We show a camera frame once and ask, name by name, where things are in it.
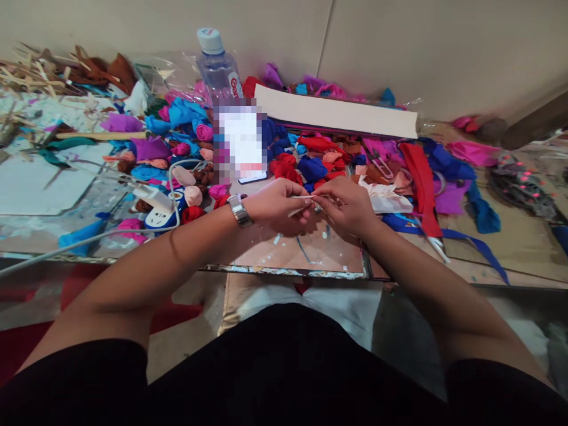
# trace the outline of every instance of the person's right hand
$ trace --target person's right hand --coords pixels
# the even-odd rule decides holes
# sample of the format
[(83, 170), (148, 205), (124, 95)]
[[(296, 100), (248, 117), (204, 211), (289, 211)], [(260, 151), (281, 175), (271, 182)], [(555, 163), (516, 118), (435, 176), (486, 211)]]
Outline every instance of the person's right hand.
[[(380, 223), (367, 190), (348, 177), (336, 177), (313, 191), (312, 195), (336, 225), (358, 238), (362, 238), (369, 227)], [(331, 196), (338, 202), (334, 203), (323, 195)]]

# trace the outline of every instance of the wristwatch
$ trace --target wristwatch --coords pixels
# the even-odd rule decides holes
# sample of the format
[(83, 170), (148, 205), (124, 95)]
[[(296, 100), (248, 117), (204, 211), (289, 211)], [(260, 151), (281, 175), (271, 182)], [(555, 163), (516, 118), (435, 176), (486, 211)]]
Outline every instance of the wristwatch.
[(243, 199), (247, 197), (248, 197), (247, 194), (238, 193), (235, 195), (231, 195), (227, 199), (229, 205), (231, 206), (231, 210), (235, 215), (235, 219), (237, 220), (237, 223), (241, 228), (246, 228), (253, 224), (253, 221), (251, 220), (249, 213), (247, 212), (247, 210), (244, 208), (243, 205)]

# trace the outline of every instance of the person's left hand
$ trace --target person's left hand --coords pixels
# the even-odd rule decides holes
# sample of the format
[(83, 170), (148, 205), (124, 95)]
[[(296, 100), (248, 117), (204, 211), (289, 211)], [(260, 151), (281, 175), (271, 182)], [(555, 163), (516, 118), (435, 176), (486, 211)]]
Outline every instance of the person's left hand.
[[(280, 177), (256, 194), (245, 198), (243, 205), (253, 222), (262, 222), (287, 217), (294, 210), (309, 207), (314, 203), (311, 198), (290, 198), (292, 195), (309, 194), (303, 186)], [(303, 225), (307, 223), (309, 210), (304, 209), (295, 215)]]

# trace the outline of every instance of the forearm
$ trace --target forearm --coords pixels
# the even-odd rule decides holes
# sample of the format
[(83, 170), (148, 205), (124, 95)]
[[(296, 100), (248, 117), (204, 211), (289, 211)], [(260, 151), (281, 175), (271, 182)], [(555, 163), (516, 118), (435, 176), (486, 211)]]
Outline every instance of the forearm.
[(376, 221), (364, 242), (371, 256), (433, 327), (446, 332), (516, 338), (476, 289), (387, 225)]
[(229, 206), (213, 210), (120, 258), (89, 285), (78, 302), (104, 311), (155, 307), (239, 230)]

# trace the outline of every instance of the water bottle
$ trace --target water bottle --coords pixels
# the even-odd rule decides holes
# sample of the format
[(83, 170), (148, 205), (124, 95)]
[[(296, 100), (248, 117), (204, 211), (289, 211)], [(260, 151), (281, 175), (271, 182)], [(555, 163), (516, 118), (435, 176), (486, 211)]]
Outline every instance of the water bottle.
[(225, 52), (219, 31), (200, 28), (197, 37), (203, 52), (197, 59), (197, 66), (211, 99), (243, 98), (237, 61), (233, 55)]

